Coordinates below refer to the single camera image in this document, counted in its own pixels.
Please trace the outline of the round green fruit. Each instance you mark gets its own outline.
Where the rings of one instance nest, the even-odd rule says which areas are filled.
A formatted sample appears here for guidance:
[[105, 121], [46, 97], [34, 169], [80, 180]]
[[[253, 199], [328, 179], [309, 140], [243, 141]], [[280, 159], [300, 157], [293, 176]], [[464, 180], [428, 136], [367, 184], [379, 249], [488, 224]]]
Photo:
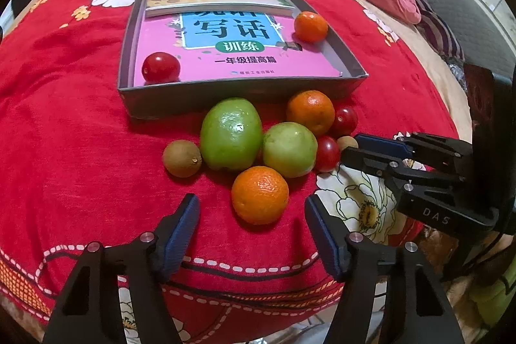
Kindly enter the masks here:
[[282, 122], [263, 136], [263, 163], [285, 178], [307, 175], [315, 166], [317, 139], [307, 127]]

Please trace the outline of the pink Chinese workbook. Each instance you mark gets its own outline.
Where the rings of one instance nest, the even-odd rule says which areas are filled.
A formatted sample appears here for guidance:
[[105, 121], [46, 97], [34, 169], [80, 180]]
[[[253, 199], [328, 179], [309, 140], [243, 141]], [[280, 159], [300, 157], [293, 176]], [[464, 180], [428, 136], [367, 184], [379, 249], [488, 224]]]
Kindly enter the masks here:
[[134, 85], [143, 86], [144, 59], [167, 52], [180, 63], [179, 80], [247, 77], [339, 77], [320, 44], [303, 44], [290, 16], [256, 12], [199, 12], [144, 18]]

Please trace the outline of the striped dark pillow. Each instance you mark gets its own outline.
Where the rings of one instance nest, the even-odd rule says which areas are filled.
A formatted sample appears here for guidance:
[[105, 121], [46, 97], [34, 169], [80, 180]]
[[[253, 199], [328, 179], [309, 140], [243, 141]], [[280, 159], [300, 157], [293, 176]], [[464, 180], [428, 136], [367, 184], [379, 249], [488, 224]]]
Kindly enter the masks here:
[[444, 20], [437, 15], [426, 0], [415, 0], [421, 14], [421, 21], [415, 27], [434, 51], [442, 58], [465, 61], [463, 47]]

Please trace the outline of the grey headboard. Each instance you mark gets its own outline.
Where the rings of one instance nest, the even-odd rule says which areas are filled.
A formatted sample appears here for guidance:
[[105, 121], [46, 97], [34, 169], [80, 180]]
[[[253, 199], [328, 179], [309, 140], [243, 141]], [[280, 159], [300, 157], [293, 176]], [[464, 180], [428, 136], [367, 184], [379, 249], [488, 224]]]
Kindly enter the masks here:
[[502, 31], [475, 0], [427, 0], [463, 47], [465, 61], [511, 78], [515, 53]]

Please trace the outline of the red floral blanket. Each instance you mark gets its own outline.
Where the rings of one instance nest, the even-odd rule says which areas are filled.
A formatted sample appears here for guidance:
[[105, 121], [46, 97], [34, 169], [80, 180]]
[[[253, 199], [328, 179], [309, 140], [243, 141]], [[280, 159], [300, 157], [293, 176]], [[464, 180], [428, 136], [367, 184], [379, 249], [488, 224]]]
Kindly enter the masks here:
[[[306, 0], [348, 44], [367, 79], [345, 99], [358, 130], [391, 138], [457, 137], [443, 93], [456, 84], [408, 25], [364, 0]], [[164, 285], [182, 340], [232, 343], [275, 333], [333, 303], [303, 217], [322, 183], [292, 180], [269, 227], [244, 226], [230, 203], [233, 174], [171, 178], [165, 146], [199, 139], [203, 111], [160, 120], [127, 114], [116, 89], [130, 0], [37, 0], [1, 44], [1, 301], [43, 339], [56, 297], [91, 241], [124, 244], [199, 197], [184, 265]]]

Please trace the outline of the red tomato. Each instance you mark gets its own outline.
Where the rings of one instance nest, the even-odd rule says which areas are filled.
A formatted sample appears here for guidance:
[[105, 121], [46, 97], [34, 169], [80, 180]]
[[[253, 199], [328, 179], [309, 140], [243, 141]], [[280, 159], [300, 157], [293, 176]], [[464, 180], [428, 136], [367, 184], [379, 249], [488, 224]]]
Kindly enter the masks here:
[[178, 59], [167, 52], [154, 52], [144, 59], [142, 75], [149, 84], [176, 82], [179, 74]]
[[318, 172], [332, 172], [340, 162], [338, 143], [328, 135], [317, 138], [317, 156], [315, 169]]
[[336, 137], [348, 136], [358, 125], [358, 115], [350, 106], [340, 106], [336, 109], [331, 133]]

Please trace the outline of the grey shallow box tray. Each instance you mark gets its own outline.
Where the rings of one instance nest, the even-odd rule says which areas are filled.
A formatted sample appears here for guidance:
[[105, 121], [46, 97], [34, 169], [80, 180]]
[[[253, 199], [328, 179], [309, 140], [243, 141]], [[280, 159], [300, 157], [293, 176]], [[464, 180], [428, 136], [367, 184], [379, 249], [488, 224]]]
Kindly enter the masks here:
[[310, 89], [351, 93], [367, 74], [341, 37], [296, 36], [296, 17], [310, 9], [305, 0], [135, 0], [117, 81], [128, 114], [156, 119]]

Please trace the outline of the beige bed sheet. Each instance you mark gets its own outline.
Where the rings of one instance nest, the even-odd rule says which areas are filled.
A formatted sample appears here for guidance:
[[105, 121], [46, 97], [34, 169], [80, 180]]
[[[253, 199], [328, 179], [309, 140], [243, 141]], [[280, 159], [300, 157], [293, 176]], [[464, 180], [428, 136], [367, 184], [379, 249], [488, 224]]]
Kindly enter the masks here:
[[[115, 89], [123, 33], [135, 0], [32, 0], [1, 44], [1, 137], [98, 132], [123, 115]], [[367, 72], [349, 97], [363, 133], [435, 133], [471, 139], [468, 100], [414, 26], [366, 0], [305, 0]]]

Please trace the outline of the orange tangerine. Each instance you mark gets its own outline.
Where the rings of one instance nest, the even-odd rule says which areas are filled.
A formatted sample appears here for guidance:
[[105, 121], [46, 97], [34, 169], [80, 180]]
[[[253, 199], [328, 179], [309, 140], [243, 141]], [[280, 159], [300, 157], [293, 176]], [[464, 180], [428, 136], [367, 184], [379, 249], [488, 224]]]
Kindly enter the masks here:
[[315, 136], [327, 133], [335, 120], [331, 99], [321, 91], [308, 90], [296, 93], [288, 101], [287, 121], [308, 128]]
[[275, 169], [255, 166], [241, 172], [231, 189], [233, 210], [253, 225], [275, 223], [289, 202], [289, 185]]
[[303, 11], [294, 20], [294, 31], [299, 40], [313, 44], [326, 38], [329, 25], [317, 13]]

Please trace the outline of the brown kiwi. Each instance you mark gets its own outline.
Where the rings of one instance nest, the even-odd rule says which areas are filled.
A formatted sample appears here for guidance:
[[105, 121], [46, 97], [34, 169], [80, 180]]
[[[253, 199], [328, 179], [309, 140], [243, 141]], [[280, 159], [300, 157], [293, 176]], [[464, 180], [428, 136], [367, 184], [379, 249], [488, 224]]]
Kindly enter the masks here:
[[169, 143], [163, 151], [162, 160], [166, 170], [178, 178], [195, 175], [202, 165], [199, 148], [186, 140]]

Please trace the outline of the small brown longan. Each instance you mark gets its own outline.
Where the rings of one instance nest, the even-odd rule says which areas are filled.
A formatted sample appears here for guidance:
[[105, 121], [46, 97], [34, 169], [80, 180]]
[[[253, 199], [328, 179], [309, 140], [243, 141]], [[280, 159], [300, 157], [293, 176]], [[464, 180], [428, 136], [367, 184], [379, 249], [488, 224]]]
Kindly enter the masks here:
[[337, 139], [337, 144], [340, 151], [344, 151], [346, 148], [358, 148], [358, 142], [352, 136], [341, 136]]

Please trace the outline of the large green mango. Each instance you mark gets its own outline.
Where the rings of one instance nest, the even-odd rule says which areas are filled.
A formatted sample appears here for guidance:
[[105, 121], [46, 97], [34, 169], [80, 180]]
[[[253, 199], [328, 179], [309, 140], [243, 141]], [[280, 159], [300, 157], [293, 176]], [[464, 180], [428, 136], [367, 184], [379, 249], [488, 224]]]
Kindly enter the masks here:
[[263, 125], [251, 102], [242, 98], [221, 100], [205, 115], [199, 149], [212, 170], [245, 170], [263, 144]]

